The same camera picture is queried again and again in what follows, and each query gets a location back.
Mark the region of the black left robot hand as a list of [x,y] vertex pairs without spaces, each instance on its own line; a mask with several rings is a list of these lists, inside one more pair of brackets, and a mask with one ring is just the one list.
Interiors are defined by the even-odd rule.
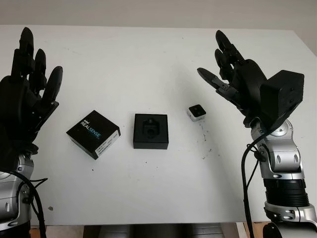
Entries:
[[59,103],[63,68],[46,77],[46,54],[34,51],[32,31],[25,27],[15,49],[11,74],[0,81],[0,170],[13,171],[21,155],[38,153],[33,142]]

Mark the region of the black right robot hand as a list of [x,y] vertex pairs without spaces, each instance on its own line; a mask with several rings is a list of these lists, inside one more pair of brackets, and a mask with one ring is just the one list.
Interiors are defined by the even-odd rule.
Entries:
[[218,48],[214,56],[221,78],[202,67],[197,69],[198,74],[216,93],[236,106],[245,117],[244,126],[251,128],[254,120],[260,119],[260,87],[266,77],[255,61],[242,57],[222,31],[217,30],[215,38]]

